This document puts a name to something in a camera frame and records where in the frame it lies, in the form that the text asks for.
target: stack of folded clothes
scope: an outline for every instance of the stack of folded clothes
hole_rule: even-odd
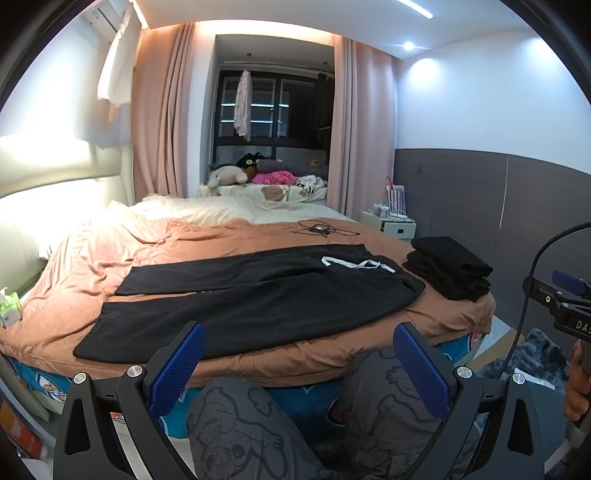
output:
[[[448,300],[476,302],[489,292],[492,268],[448,236],[416,238],[402,266],[427,280]]]

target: hand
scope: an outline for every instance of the hand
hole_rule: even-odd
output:
[[[573,347],[573,360],[569,368],[569,383],[566,385],[566,399],[564,400],[564,416],[569,420],[578,421],[581,415],[589,410],[589,400],[584,395],[591,391],[591,380],[581,367],[583,347],[578,341]]]

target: headboard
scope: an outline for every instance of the headboard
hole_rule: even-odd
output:
[[[111,202],[135,203],[131,145],[0,137],[0,288],[20,291],[45,267],[40,246]]]

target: linear ceiling light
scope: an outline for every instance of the linear ceiling light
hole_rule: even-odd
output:
[[[424,15],[427,18],[433,18],[433,14],[427,10],[425,10],[423,7],[421,7],[420,5],[417,5],[415,2],[411,2],[411,0],[398,0],[400,3],[406,5],[407,7],[412,8],[413,10],[416,10],[417,12],[419,12],[421,15]]]

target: window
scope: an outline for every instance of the window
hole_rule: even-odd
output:
[[[315,122],[318,103],[334,93],[317,88],[317,80],[268,72],[252,72],[251,140],[234,130],[234,107],[241,71],[223,70],[217,92],[212,167],[236,163],[247,153],[277,159],[298,156],[327,161],[330,128]]]

